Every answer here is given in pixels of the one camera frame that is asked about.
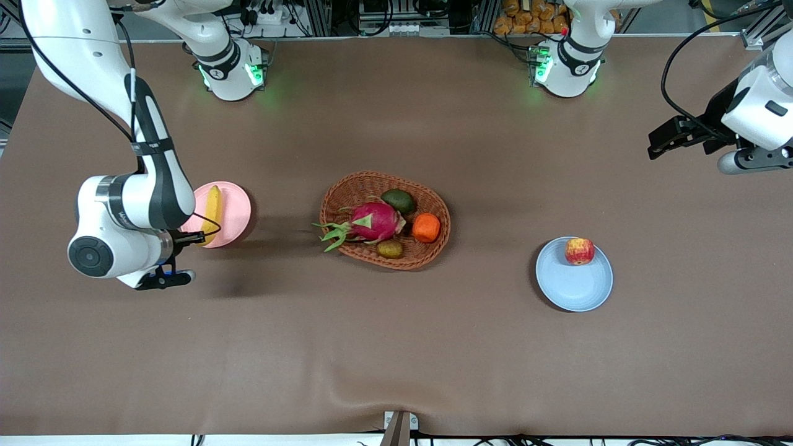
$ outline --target brown woven basket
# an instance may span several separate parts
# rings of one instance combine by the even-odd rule
[[[416,211],[404,215],[405,220],[424,212],[433,213],[441,221],[441,233],[433,243],[421,243],[410,234],[396,235],[395,240],[402,243],[403,252],[399,259],[386,259],[377,254],[377,248],[363,243],[345,243],[339,247],[341,253],[354,259],[374,263],[394,270],[412,270],[430,263],[449,241],[451,218],[446,203],[432,189],[418,183],[379,172],[356,172],[344,177],[325,194],[320,211],[320,223],[342,224],[350,219],[350,213],[341,211],[345,207],[357,207],[375,201],[389,189],[402,189],[416,201]],[[322,229],[328,233],[329,228]]]

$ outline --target blue plate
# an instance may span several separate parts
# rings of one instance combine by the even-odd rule
[[[573,266],[565,259],[567,240],[559,237],[545,245],[537,258],[537,282],[551,302],[569,311],[590,311],[601,306],[611,293],[614,273],[606,255],[595,246],[595,258]]]

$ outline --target pink plate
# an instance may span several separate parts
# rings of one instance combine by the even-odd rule
[[[206,211],[206,198],[212,186],[220,188],[220,196],[223,199],[223,212],[221,221],[218,221],[223,229],[215,234],[214,240],[204,246],[204,248],[219,248],[234,241],[243,233],[251,220],[251,199],[247,196],[242,187],[226,181],[216,181],[208,183],[195,190],[196,213],[204,215]],[[191,233],[201,230],[204,221],[199,217],[192,216],[182,225],[182,231]]]

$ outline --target apple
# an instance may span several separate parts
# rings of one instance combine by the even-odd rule
[[[595,258],[595,244],[589,239],[573,238],[567,240],[565,259],[573,266],[585,265]]]

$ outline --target banana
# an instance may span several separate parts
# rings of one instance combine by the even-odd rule
[[[218,223],[220,223],[223,217],[223,197],[220,195],[220,188],[218,186],[212,186],[212,189],[209,190],[209,194],[207,194],[204,217]],[[201,231],[204,234],[209,234],[217,230],[218,227],[211,221],[204,220],[204,223],[201,225]],[[212,240],[215,240],[215,234],[206,236],[204,243],[199,243],[198,246],[206,246],[211,243]]]

